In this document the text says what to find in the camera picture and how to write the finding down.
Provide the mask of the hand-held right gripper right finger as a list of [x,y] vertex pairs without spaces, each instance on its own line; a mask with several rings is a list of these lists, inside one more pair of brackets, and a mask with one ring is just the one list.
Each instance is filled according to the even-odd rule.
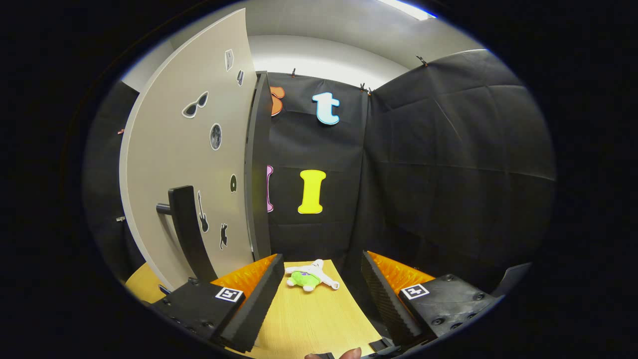
[[390,339],[402,349],[446,336],[498,300],[454,274],[435,278],[371,251],[362,253],[361,273]]

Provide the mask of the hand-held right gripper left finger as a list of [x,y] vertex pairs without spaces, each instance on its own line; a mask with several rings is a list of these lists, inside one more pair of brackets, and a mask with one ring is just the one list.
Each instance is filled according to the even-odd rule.
[[150,310],[215,346],[250,352],[283,277],[284,257],[273,254],[212,282],[189,278]]

